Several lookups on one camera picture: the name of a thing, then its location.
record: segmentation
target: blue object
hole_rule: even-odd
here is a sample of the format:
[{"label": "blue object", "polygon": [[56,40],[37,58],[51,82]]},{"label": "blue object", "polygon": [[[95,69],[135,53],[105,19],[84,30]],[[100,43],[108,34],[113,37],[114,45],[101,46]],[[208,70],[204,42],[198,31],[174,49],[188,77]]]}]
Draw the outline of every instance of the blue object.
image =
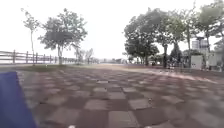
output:
[{"label": "blue object", "polygon": [[36,128],[16,72],[0,73],[0,128]]}]

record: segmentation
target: tree trunk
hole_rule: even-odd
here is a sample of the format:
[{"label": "tree trunk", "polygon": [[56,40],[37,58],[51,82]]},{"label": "tree trunk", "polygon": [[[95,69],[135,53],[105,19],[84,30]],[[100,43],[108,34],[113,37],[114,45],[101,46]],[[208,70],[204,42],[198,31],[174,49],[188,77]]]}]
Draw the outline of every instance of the tree trunk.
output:
[{"label": "tree trunk", "polygon": [[145,57],[145,66],[149,65],[149,60],[148,60],[148,56]]},{"label": "tree trunk", "polygon": [[139,64],[139,58],[137,57],[137,64]]},{"label": "tree trunk", "polygon": [[187,25],[187,44],[188,44],[188,66],[191,68],[191,37],[190,37],[190,30],[189,25]]},{"label": "tree trunk", "polygon": [[209,37],[206,37],[208,41],[208,52],[210,53],[210,43],[209,43]]},{"label": "tree trunk", "polygon": [[35,63],[34,63],[34,47],[33,47],[33,31],[31,31],[31,33],[30,33],[30,40],[31,40],[32,52],[33,52],[33,66],[35,66]]},{"label": "tree trunk", "polygon": [[144,61],[143,61],[143,58],[142,58],[142,57],[140,57],[140,61],[141,61],[141,64],[143,64],[143,63],[144,63]]},{"label": "tree trunk", "polygon": [[163,67],[167,67],[167,45],[163,46],[164,48],[164,55],[163,55]]},{"label": "tree trunk", "polygon": [[58,58],[59,58],[59,65],[62,65],[62,48],[58,46]]}]

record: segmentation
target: checkered paving tile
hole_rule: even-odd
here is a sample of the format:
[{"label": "checkered paving tile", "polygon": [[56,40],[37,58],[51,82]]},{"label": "checkered paving tile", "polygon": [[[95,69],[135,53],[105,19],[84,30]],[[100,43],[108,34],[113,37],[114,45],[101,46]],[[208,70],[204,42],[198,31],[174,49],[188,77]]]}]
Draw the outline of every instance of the checkered paving tile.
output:
[{"label": "checkered paving tile", "polygon": [[224,86],[184,73],[69,68],[18,72],[40,128],[221,128]]}]

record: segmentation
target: sky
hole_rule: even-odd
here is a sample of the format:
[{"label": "sky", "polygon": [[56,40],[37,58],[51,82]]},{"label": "sky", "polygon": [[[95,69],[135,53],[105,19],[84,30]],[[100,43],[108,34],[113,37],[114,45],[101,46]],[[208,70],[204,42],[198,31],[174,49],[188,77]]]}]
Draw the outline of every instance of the sky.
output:
[{"label": "sky", "polygon": [[[55,17],[64,8],[78,13],[87,22],[88,35],[81,42],[81,48],[93,48],[94,57],[125,58],[125,37],[123,30],[133,16],[145,13],[148,8],[162,10],[189,9],[194,0],[7,0],[0,1],[0,51],[31,52],[30,31],[23,25],[25,20],[21,8],[28,10],[37,20],[45,23],[48,17]],[[197,7],[212,0],[196,0]],[[43,30],[34,34],[34,49],[38,54],[57,56],[57,51],[44,49],[37,38]],[[211,44],[217,39],[211,38]],[[163,48],[158,45],[160,53]],[[187,49],[187,43],[180,43],[180,49]],[[64,57],[74,57],[74,50],[65,51]]]}]

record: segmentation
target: building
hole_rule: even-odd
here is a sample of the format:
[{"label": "building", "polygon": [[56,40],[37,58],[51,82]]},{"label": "building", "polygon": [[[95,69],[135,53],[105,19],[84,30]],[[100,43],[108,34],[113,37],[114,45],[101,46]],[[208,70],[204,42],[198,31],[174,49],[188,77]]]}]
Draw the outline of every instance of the building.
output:
[{"label": "building", "polygon": [[201,41],[192,41],[192,49],[198,50],[200,53],[208,56],[208,41],[207,40],[201,40]]}]

